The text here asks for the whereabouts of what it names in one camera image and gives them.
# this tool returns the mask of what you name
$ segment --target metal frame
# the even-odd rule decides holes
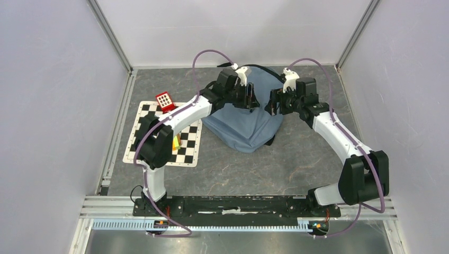
[[[338,69],[337,66],[334,66],[334,67],[335,67],[335,71],[337,72],[338,80],[340,80],[340,83],[342,84],[342,88],[343,88],[343,92],[345,94],[345,98],[348,101],[349,111],[353,112],[353,107],[352,107],[352,104],[351,104],[351,100],[349,99],[348,93],[346,92],[345,83],[343,82],[342,75],[340,73],[340,69]],[[361,132],[361,130],[359,128],[360,124],[359,124],[357,116],[353,114],[352,118],[354,120],[355,129],[357,130],[357,134],[358,134],[357,137],[358,137],[358,139],[365,140],[363,135],[362,135],[362,132]]]
[[[380,201],[378,199],[367,202],[368,205],[379,208]],[[373,212],[369,209],[364,208],[361,212],[359,220],[369,221],[377,220],[383,221],[385,230],[387,233],[388,241],[393,254],[407,254],[408,251],[403,243],[402,234],[399,228],[399,222],[394,210],[393,202],[390,197],[385,197],[385,213],[379,214]],[[331,218],[334,221],[350,221],[353,220],[358,211],[358,205],[340,205],[340,211],[342,216],[339,218]],[[81,209],[81,214],[78,220],[78,225],[76,228],[75,236],[70,246],[70,254],[84,254],[87,242],[89,240],[89,235],[94,225],[98,230],[109,230],[110,226],[98,227],[99,223],[121,223],[122,230],[136,230],[135,226],[128,226],[129,224],[144,224],[151,223],[155,220],[164,220],[163,217],[136,217],[132,216],[132,211],[134,208],[133,202],[129,197],[124,196],[86,196]],[[194,228],[195,231],[280,231],[280,232],[304,232],[304,228],[301,225],[308,221],[322,221],[324,217],[313,217],[313,218],[298,218],[298,228],[239,228],[239,227],[229,227],[229,228]]]
[[[122,137],[123,126],[128,113],[129,104],[131,101],[132,90],[136,82],[136,75],[138,70],[133,70],[128,76],[127,85],[124,89],[123,96],[120,100],[120,108],[116,115],[115,126],[111,133],[111,142],[109,144],[107,155],[102,163],[102,174],[98,181],[97,192],[101,193],[103,188],[108,188],[111,183],[112,172],[114,171],[115,159],[119,150],[120,139]]]
[[[346,59],[348,58],[350,52],[352,51],[355,43],[359,39],[360,35],[362,34],[363,30],[365,29],[366,25],[368,24],[368,21],[370,20],[371,16],[373,15],[374,11],[376,10],[377,6],[379,5],[379,2],[381,0],[371,0],[370,4],[366,8],[365,13],[363,14],[362,18],[360,19],[354,33],[352,34],[348,44],[346,45],[345,49],[343,50],[342,56],[338,60],[335,67],[337,70],[339,70],[343,64],[345,63]]]
[[[97,0],[87,0],[87,3],[92,9],[92,12],[95,14],[95,17],[97,18],[98,22],[100,23],[101,28],[103,29],[104,33],[106,34],[107,38],[109,39],[112,47],[114,48],[115,52],[120,58],[120,61],[122,62],[123,66],[128,72],[132,72],[132,65],[129,63],[129,60],[127,59],[122,47],[119,44],[119,41],[117,40],[117,37],[115,37],[114,32],[112,31],[111,26],[109,26],[109,23],[107,22],[106,17],[104,16],[103,11],[100,8],[100,5],[98,4]]]
[[[70,245],[69,254],[84,254],[87,248],[87,242],[91,234],[93,219],[79,219],[76,225],[75,235]]]

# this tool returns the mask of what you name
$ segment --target gray speckled floor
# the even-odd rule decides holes
[[[282,73],[283,67],[272,67]],[[316,66],[293,68],[300,77],[317,80],[320,101],[329,96],[327,82]],[[343,87],[333,66],[326,66],[334,82],[334,108],[340,120],[356,136],[357,131]],[[216,80],[221,68],[198,69],[200,84]],[[141,101],[154,101],[168,91],[176,102],[187,102],[195,94],[191,69],[139,70],[132,92],[123,135],[108,195],[127,196],[142,184],[142,171],[122,162],[137,108]],[[297,114],[286,115],[273,144],[254,153],[239,153],[203,126],[198,165],[195,168],[166,167],[168,195],[300,195],[307,190],[338,181],[342,163],[327,142]]]

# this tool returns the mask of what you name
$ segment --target yellow block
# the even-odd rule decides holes
[[[175,136],[175,138],[173,139],[173,145],[172,145],[172,150],[179,150],[179,148],[181,148],[181,137],[179,136],[179,133]]]

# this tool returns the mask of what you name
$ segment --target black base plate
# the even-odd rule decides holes
[[[340,217],[340,209],[311,209],[303,196],[172,196],[157,202],[161,211],[187,226],[287,226],[298,217]],[[133,216],[160,216],[144,198],[136,199]]]

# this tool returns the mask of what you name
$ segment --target black motor joint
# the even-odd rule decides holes
[[[315,197],[315,190],[316,189],[317,188],[313,188],[313,189],[310,189],[307,192],[307,196],[306,196],[307,208],[306,209],[308,211],[310,211],[313,215],[319,216],[319,215],[325,214],[326,209],[332,209],[332,210],[337,209],[335,204],[330,204],[330,205],[320,205],[320,204],[318,204],[318,200]]]
[[[295,90],[291,87],[287,87],[285,92],[282,88],[271,90],[270,102],[265,110],[272,115],[276,115],[278,109],[279,113],[283,115],[293,112],[301,115],[302,113],[306,114],[305,107],[319,103],[317,82],[314,78],[299,78],[295,85]]]
[[[238,74],[232,69],[222,70],[217,81],[211,82],[200,91],[200,94],[212,104],[211,113],[222,109],[226,103],[248,110],[260,107],[254,93],[254,85],[248,83],[246,86],[241,86]]]
[[[143,191],[140,193],[140,197],[141,198],[136,199],[136,203],[135,203],[136,209],[134,209],[134,212],[140,210],[140,212],[147,213],[147,214],[154,214],[154,215],[159,214],[156,211],[156,209],[154,208],[154,206],[151,204],[150,199],[145,195],[145,193]],[[161,211],[166,210],[167,209],[167,193],[165,193],[165,195],[155,203]]]

